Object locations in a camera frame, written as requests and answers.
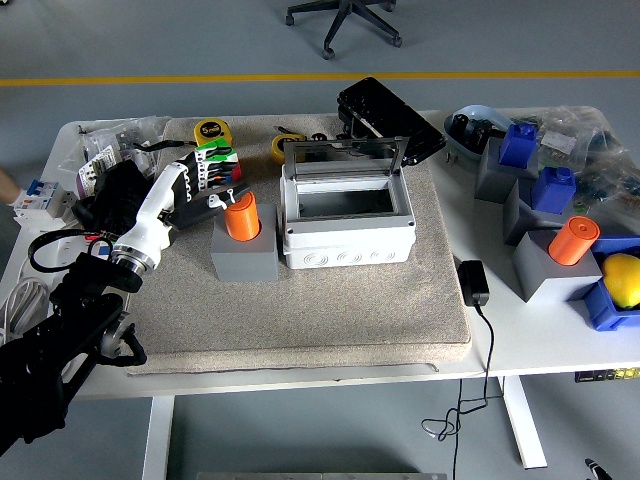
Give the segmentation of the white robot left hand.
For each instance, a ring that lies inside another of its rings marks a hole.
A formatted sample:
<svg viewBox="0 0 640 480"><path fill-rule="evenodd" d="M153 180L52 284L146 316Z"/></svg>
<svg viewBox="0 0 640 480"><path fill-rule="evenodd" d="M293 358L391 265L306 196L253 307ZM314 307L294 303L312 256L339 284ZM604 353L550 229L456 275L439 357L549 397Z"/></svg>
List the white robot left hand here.
<svg viewBox="0 0 640 480"><path fill-rule="evenodd" d="M233 187L236 151L209 144L167 165L155 180L134 226L115 242L110 261L143 272L156 269L171 234L222 214L250 188Z"/></svg>

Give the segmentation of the person's right hand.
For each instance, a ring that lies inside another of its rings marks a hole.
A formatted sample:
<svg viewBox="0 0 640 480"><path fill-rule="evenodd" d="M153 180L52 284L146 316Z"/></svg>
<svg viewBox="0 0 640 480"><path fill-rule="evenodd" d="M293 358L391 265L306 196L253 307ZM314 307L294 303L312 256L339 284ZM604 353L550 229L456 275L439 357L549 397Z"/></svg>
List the person's right hand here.
<svg viewBox="0 0 640 480"><path fill-rule="evenodd" d="M21 187L3 169L0 169L0 201L6 205L14 205L22 193Z"/></svg>

